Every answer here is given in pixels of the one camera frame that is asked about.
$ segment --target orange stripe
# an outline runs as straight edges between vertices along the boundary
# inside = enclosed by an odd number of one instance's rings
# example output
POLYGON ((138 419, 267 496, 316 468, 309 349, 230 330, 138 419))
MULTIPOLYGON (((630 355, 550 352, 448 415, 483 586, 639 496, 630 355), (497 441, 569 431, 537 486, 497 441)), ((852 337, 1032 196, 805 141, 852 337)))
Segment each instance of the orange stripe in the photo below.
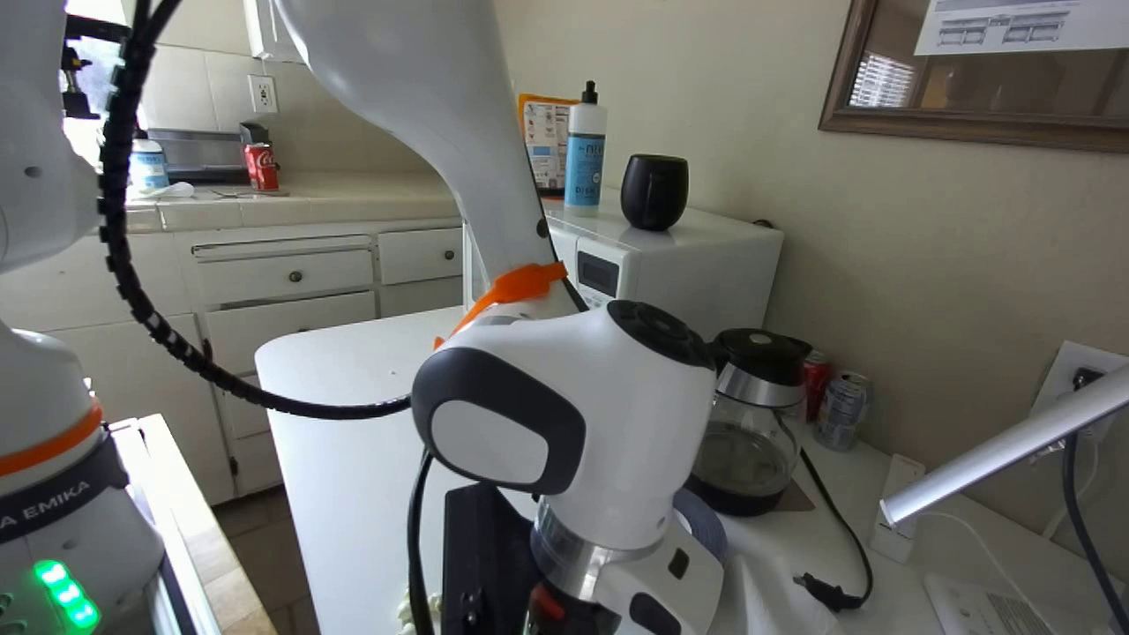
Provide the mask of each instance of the orange stripe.
POLYGON ((522 298, 534 298, 534 295, 548 295, 550 287, 559 281, 565 275, 569 275, 565 262, 512 268, 512 271, 492 279, 492 287, 459 317, 459 325, 450 330, 465 327, 470 319, 475 319, 492 302, 522 302, 522 298))
POLYGON ((73 425, 68 425, 64 432, 41 441, 41 445, 31 445, 25 451, 15 451, 15 454, 0 454, 0 476, 9 476, 9 472, 25 472, 38 461, 48 461, 69 446, 76 446, 83 436, 93 436, 93 431, 101 425, 101 405, 94 401, 73 425))

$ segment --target bottle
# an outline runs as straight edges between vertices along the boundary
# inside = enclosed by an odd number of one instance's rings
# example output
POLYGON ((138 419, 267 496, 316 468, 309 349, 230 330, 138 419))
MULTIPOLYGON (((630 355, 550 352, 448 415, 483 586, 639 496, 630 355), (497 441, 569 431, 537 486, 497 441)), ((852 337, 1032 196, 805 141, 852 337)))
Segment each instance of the bottle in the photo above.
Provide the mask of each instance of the bottle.
POLYGON ((167 147, 151 141, 143 131, 133 137, 131 182, 133 191, 170 185, 167 147))
POLYGON ((595 82, 586 82, 578 107, 569 109, 565 209, 598 204, 603 134, 606 109, 598 107, 595 82))

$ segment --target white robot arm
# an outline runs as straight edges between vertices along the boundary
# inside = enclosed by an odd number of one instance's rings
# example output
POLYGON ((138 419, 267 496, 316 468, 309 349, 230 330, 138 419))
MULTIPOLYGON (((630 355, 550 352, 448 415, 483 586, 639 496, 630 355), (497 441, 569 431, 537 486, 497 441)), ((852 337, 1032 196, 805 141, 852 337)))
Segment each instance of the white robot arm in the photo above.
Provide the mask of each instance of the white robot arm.
MULTIPOLYGON (((488 275, 555 262, 512 121, 490 0, 280 5, 314 76, 443 176, 488 275)), ((93 171, 58 134, 53 76, 64 0, 15 0, 5 11, 15 22, 0 27, 0 271, 64 250, 94 211, 93 171)), ((550 586, 622 612, 625 624, 706 635, 719 601, 719 561, 672 519, 672 492, 706 431, 710 352, 681 319, 642 302, 576 309, 569 287, 555 281, 543 295, 455 330, 411 388, 419 436, 465 476, 548 492, 534 558, 550 586)), ((4 370, 21 355, 25 337, 4 330, 4 370)), ((73 394, 73 409, 88 405, 73 358, 48 376, 73 394)), ((38 411, 48 401, 5 388, 16 379, 0 383, 0 409, 38 411)), ((53 436, 36 415, 4 423, 0 457, 53 436)), ((0 472, 0 496, 64 472, 93 445, 94 432, 16 478, 0 472)))
MULTIPOLYGON (((0 22, 0 271, 94 224, 94 171, 64 137, 64 0, 0 22)), ((58 343, 0 325, 0 632, 141 632, 163 546, 83 374, 58 343)))

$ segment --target green light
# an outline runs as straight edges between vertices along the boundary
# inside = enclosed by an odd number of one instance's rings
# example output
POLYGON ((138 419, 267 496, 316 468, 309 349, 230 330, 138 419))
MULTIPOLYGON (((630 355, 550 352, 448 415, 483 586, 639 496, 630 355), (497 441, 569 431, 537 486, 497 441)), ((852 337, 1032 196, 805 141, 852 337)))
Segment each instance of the green light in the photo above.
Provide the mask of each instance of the green light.
POLYGON ((31 573, 64 610, 69 632, 94 632, 101 624, 97 606, 81 592, 64 561, 36 561, 31 573))
POLYGON ((68 579, 69 579, 58 561, 36 561, 31 572, 36 572, 36 579, 38 579, 41 586, 57 586, 57 583, 68 583, 68 579))
POLYGON ((88 632, 88 626, 94 626, 94 624, 101 619, 101 612, 94 610, 94 603, 83 601, 83 603, 73 606, 73 610, 68 606, 68 619, 69 619, 73 626, 83 626, 83 632, 88 632))
POLYGON ((57 592, 58 603, 81 601, 81 588, 69 583, 68 588, 57 592))

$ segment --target picture frame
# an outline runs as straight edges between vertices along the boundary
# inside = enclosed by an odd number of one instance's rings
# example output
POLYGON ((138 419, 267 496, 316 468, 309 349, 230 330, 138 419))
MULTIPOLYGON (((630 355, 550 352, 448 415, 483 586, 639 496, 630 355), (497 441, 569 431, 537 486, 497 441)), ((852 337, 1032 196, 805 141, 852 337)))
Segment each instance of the picture frame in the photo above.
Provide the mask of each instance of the picture frame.
POLYGON ((920 56, 932 4, 1023 5, 1023 0, 850 0, 823 131, 1129 152, 1129 49, 1098 42, 920 56))

